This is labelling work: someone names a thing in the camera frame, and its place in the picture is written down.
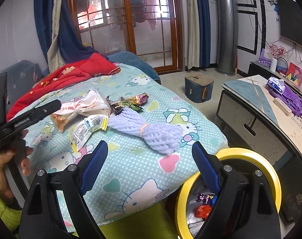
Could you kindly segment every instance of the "red blanket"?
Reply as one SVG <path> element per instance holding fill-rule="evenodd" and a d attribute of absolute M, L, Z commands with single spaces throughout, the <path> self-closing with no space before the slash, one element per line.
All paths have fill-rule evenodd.
<path fill-rule="evenodd" d="M 6 119 L 10 121 L 19 111 L 46 93 L 88 80 L 96 74 L 111 75 L 120 70 L 98 53 L 92 54 L 87 60 L 67 64 L 41 80 L 33 89 L 20 97 L 11 107 Z"/>

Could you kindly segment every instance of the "bed sheet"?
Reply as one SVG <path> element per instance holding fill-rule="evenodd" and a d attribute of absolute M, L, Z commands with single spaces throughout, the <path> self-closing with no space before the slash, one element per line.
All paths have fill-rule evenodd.
<path fill-rule="evenodd" d="M 59 99 L 76 101 L 91 87 L 110 95 L 111 100 L 147 93 L 149 99 L 141 115 L 148 123 L 169 122 L 183 128 L 179 149 L 166 156 L 151 149 L 136 136 L 112 128 L 92 134 L 78 153 L 73 152 L 69 131 L 83 117 L 79 116 L 61 134 L 49 117 L 29 128 L 27 145 L 35 148 L 30 156 L 32 175 L 39 169 L 47 172 L 62 171 L 69 164 L 78 163 L 81 157 L 93 151 L 104 140 L 108 143 L 108 157 L 93 186 L 84 196 L 89 210 L 98 225 L 106 224 L 143 210 L 167 197 L 198 171 L 191 154 L 195 141 L 200 141 L 210 154 L 227 146 L 227 140 L 217 126 L 192 105 L 175 93 L 159 85 L 139 69 L 119 64 L 121 72 L 113 76 L 94 77 L 71 87 L 48 93 L 35 101 L 33 107 Z M 59 205 L 69 232 L 74 231 L 71 218 L 61 191 Z"/>

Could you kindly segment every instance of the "purple bag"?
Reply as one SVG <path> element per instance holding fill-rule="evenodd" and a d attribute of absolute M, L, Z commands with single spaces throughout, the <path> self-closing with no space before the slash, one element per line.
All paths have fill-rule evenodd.
<path fill-rule="evenodd" d="M 274 89 L 270 89 L 269 93 L 274 98 L 280 98 L 298 117 L 302 116 L 302 99 L 295 94 L 286 84 L 283 94 L 279 94 Z"/>

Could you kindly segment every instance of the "television screen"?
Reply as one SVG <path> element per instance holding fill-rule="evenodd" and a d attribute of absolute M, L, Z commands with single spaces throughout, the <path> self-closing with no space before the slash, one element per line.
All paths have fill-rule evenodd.
<path fill-rule="evenodd" d="M 280 34 L 302 46 L 302 10 L 293 0 L 277 0 Z"/>

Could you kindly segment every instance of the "red berry branch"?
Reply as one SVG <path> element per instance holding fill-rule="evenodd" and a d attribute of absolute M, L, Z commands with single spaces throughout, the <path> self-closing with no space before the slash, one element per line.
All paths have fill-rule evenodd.
<path fill-rule="evenodd" d="M 272 44 L 269 46 L 269 53 L 272 55 L 273 58 L 278 59 L 279 57 L 286 54 L 287 51 L 283 46 L 278 47 L 277 45 Z"/>

